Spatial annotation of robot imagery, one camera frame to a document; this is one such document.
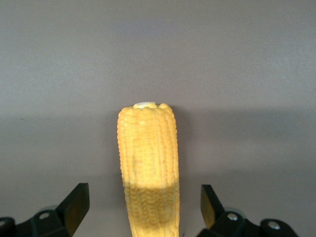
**corn cob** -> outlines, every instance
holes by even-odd
[[[172,109],[154,102],[122,109],[118,149],[133,237],[179,237],[178,143]]]

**silver screw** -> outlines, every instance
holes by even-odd
[[[232,221],[238,220],[238,217],[237,217],[235,214],[233,214],[233,213],[229,213],[229,214],[227,215],[227,217],[228,217],[230,220],[232,220]]]
[[[268,226],[270,226],[270,228],[272,228],[274,230],[279,230],[280,229],[280,226],[275,221],[269,221],[268,222]]]
[[[42,220],[42,219],[45,219],[49,217],[49,213],[48,212],[44,212],[42,215],[39,216],[39,218]]]

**gray wall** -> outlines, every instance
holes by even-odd
[[[180,235],[199,191],[255,224],[314,236],[316,2],[0,2],[0,216],[22,222],[89,182],[76,237],[131,236],[121,108],[168,103],[178,125]]]

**black metal part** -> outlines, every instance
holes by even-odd
[[[200,205],[207,229],[198,237],[298,237],[283,221],[265,219],[257,226],[236,212],[226,212],[210,185],[202,185]]]
[[[44,210],[15,225],[0,218],[0,237],[72,237],[90,207],[89,186],[78,184],[55,210]]]

